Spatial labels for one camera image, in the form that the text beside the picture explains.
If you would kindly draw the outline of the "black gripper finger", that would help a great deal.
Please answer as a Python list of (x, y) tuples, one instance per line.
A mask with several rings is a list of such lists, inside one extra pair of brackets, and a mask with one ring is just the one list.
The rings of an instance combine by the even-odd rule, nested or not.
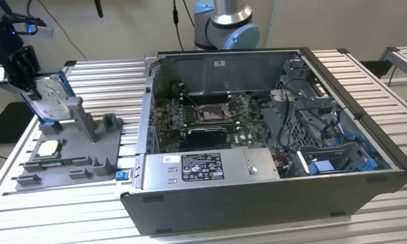
[(0, 88), (14, 94), (29, 94), (30, 87), (26, 82), (11, 75), (0, 76)]
[(15, 76), (26, 82), (27, 86), (30, 87), (30, 93), (27, 96), (34, 100), (39, 100), (42, 98), (35, 89), (34, 82), (39, 70), (41, 69), (33, 47), (21, 47), (10, 58), (9, 75)]

